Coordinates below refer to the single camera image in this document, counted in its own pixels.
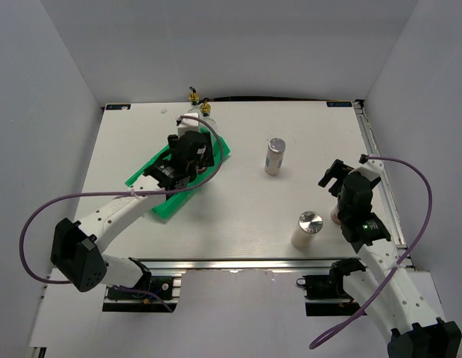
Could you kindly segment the glass bottle with dark sauce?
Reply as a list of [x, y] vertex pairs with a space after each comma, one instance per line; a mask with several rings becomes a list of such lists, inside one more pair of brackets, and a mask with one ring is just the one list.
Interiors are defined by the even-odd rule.
[[197, 93], [197, 90], [194, 87], [189, 87], [189, 90], [190, 108], [186, 114], [188, 116], [196, 116], [198, 118], [202, 118], [202, 114], [200, 111], [200, 95]]

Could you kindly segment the red cap sauce bottle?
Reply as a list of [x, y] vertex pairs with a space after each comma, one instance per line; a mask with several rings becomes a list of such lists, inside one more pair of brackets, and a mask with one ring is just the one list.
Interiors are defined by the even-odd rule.
[[209, 167], [199, 167], [197, 169], [197, 176], [202, 175], [208, 171]]

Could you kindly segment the white lid spice jar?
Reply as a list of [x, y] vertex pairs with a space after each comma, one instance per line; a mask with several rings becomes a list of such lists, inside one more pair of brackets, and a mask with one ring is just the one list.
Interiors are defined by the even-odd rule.
[[339, 219], [340, 211], [341, 211], [341, 205], [339, 203], [337, 203], [331, 211], [331, 219], [337, 225], [341, 225], [341, 220]]

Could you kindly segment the clear glass bottle gold spout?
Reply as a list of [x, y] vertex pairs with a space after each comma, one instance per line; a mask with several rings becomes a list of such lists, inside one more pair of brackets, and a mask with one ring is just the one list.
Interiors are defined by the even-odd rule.
[[[199, 110], [200, 110], [200, 117], [202, 118], [203, 121], [205, 121], [215, 132], [217, 132], [217, 123], [216, 121], [211, 117], [211, 105], [209, 103], [208, 98], [204, 98], [199, 105]], [[207, 126], [203, 126], [203, 124], [199, 124], [200, 130], [203, 132], [209, 132], [209, 129]], [[210, 137], [211, 137], [211, 143], [213, 145], [213, 148], [215, 147], [217, 140], [214, 134], [210, 132]]]

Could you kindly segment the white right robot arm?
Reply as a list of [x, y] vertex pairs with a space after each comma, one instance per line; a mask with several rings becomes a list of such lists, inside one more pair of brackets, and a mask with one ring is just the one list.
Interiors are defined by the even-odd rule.
[[459, 326], [436, 314], [402, 264], [414, 246], [398, 254], [390, 232], [373, 212], [373, 190], [385, 161], [363, 154], [360, 166], [353, 168], [335, 160], [318, 183], [337, 199], [332, 218], [357, 255], [332, 265], [329, 288], [340, 298], [349, 296], [359, 308], [309, 347], [320, 347], [366, 315], [384, 338], [389, 357], [456, 357], [462, 339]]

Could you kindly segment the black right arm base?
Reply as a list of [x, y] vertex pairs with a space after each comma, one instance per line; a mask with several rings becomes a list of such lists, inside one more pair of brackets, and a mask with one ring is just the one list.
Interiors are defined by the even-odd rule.
[[350, 258], [331, 265], [328, 274], [310, 274], [296, 279], [298, 288], [305, 292], [306, 316], [351, 316], [359, 304], [344, 291], [344, 278], [353, 272], [365, 272], [364, 264]]

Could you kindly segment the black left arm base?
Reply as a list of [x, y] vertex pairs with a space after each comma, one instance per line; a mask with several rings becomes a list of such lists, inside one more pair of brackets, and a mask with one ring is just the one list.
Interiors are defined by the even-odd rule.
[[172, 313], [180, 297], [181, 274], [153, 273], [143, 293], [107, 287], [102, 305], [109, 313]]

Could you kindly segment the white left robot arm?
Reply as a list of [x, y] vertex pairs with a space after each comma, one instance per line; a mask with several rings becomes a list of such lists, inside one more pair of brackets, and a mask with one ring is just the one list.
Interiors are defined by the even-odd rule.
[[123, 286], [133, 297], [143, 297], [150, 289], [148, 268], [136, 259], [104, 252], [140, 216], [180, 194], [201, 169], [214, 164], [210, 132], [170, 135], [168, 149], [137, 177], [129, 195], [117, 196], [76, 222], [63, 219], [56, 225], [52, 263], [80, 292], [102, 283]]

